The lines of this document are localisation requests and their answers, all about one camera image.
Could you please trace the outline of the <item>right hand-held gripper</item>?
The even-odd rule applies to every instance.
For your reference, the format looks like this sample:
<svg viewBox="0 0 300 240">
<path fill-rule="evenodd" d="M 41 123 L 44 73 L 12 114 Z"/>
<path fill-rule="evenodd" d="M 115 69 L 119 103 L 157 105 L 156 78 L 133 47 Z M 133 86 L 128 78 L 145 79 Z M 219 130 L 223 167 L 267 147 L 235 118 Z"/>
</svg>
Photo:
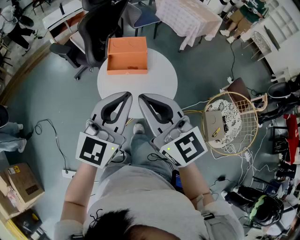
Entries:
<svg viewBox="0 0 300 240">
<path fill-rule="evenodd" d="M 173 99 L 146 93 L 138 96 L 138 104 L 156 136 L 151 145 L 175 166 L 185 167 L 208 151 L 199 127 L 190 124 Z"/>
</svg>

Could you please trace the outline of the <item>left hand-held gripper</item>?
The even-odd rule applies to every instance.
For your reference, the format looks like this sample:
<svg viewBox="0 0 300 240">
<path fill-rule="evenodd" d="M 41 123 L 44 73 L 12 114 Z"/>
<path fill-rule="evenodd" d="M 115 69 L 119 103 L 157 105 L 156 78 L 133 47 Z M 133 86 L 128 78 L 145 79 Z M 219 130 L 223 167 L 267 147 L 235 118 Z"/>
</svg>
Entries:
<svg viewBox="0 0 300 240">
<path fill-rule="evenodd" d="M 85 131 L 79 134 L 76 159 L 97 168 L 105 168 L 112 162 L 126 140 L 122 133 L 132 101 L 132 94 L 126 91 L 96 104 Z"/>
</svg>

